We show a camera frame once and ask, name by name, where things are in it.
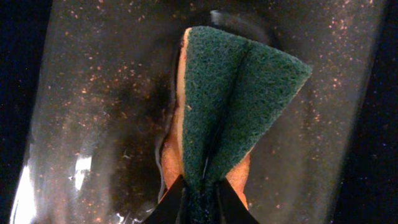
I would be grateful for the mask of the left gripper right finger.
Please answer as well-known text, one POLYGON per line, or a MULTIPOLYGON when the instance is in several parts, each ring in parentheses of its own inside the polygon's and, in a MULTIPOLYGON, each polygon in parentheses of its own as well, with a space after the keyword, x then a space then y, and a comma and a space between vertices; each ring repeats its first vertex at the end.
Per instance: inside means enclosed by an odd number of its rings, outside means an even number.
POLYGON ((227 179, 216 183, 219 224, 259 224, 248 212, 227 179))

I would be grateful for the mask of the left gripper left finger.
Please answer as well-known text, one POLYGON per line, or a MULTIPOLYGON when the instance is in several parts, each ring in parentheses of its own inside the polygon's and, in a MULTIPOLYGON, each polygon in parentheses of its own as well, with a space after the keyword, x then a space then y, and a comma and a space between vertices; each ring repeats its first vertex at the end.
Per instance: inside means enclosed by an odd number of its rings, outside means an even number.
POLYGON ((188 187, 180 175, 142 224, 185 224, 188 208, 188 187))

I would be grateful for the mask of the yellow green scrub sponge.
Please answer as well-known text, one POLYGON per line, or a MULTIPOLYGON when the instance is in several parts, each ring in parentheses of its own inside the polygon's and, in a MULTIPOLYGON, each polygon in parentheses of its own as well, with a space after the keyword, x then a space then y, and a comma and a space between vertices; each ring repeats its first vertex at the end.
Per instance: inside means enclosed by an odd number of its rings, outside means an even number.
POLYGON ((312 74, 306 63, 208 26, 181 39, 175 108, 159 159, 162 188, 187 185, 188 223, 215 223, 215 188, 227 180, 246 204, 250 153, 312 74))

